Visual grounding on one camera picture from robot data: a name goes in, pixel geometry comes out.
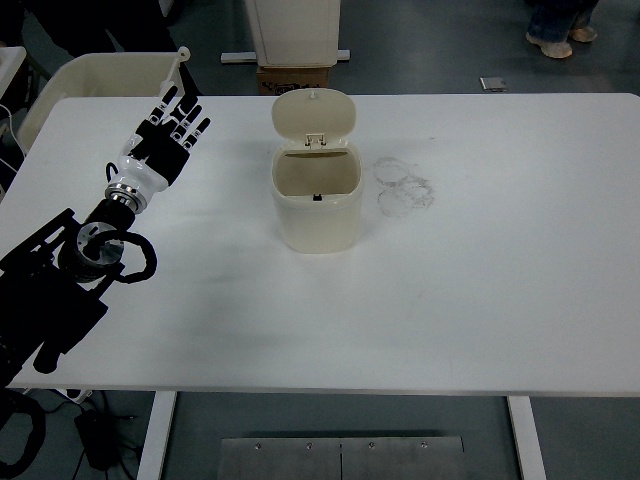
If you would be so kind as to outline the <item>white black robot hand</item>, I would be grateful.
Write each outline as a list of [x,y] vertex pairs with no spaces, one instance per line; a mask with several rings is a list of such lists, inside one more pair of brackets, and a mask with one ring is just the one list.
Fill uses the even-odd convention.
[[177,96],[172,86],[139,124],[118,160],[107,167],[110,189],[145,198],[165,190],[178,178],[211,120],[193,94]]

